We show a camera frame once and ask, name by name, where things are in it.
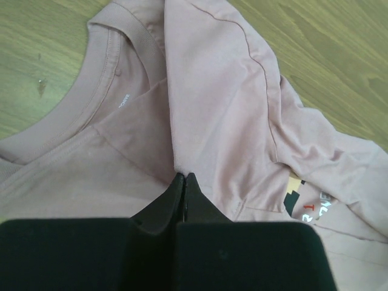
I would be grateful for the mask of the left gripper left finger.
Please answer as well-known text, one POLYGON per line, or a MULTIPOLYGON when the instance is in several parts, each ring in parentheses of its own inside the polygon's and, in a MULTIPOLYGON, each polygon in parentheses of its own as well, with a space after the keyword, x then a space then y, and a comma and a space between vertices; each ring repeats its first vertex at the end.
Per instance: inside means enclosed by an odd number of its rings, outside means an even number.
POLYGON ((184 175, 178 173, 161 195, 131 217, 132 223, 147 235, 159 236, 168 232, 179 219, 183 190, 184 175))

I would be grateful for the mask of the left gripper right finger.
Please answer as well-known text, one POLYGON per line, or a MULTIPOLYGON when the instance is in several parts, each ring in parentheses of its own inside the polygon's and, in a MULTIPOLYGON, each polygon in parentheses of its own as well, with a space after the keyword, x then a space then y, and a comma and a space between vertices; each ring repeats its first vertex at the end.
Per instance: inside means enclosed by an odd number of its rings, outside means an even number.
POLYGON ((196 175, 189 173, 182 194, 181 224, 231 223, 232 221, 203 194, 196 175))

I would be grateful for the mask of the dusty pink graphic t-shirt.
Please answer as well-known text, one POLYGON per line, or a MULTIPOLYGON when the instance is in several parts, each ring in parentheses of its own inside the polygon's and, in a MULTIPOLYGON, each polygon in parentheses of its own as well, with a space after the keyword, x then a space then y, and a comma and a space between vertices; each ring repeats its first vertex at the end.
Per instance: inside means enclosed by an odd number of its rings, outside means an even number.
POLYGON ((81 71, 1 141, 1 219, 131 217, 177 172, 232 221, 311 225, 340 290, 387 289, 387 153, 305 107, 226 1, 112 1, 81 71))

